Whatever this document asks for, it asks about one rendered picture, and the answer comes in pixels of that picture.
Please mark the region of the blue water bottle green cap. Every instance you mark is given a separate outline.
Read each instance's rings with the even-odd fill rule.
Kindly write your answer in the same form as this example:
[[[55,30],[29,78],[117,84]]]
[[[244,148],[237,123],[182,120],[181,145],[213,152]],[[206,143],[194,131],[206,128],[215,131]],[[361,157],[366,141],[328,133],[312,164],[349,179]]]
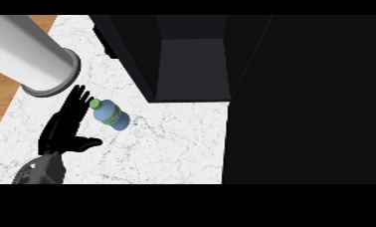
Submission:
[[[130,115],[122,110],[111,100],[94,99],[91,108],[95,111],[95,119],[114,130],[125,130],[132,122]]]

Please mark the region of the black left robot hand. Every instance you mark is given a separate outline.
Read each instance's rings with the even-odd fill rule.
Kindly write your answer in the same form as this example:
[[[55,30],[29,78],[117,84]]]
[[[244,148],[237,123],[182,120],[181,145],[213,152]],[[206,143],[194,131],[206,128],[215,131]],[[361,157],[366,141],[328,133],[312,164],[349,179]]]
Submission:
[[[76,85],[66,99],[61,110],[52,115],[39,138],[39,154],[64,154],[69,151],[85,152],[104,144],[95,137],[77,136],[86,117],[91,101],[95,98],[86,86]]]

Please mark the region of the pale grey cylinder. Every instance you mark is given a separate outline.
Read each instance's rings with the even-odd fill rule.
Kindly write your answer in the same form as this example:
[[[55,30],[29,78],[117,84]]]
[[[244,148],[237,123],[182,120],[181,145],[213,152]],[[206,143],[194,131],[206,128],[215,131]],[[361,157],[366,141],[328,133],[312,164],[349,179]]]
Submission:
[[[27,94],[48,98],[74,84],[82,71],[77,53],[63,48],[27,15],[0,15],[0,73]]]

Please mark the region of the dark grey open cabinet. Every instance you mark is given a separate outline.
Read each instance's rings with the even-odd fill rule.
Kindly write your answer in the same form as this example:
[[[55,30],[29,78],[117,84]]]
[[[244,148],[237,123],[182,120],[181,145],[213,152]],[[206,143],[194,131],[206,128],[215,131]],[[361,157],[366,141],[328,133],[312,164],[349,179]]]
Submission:
[[[269,15],[95,15],[105,52],[151,103],[232,100]]]

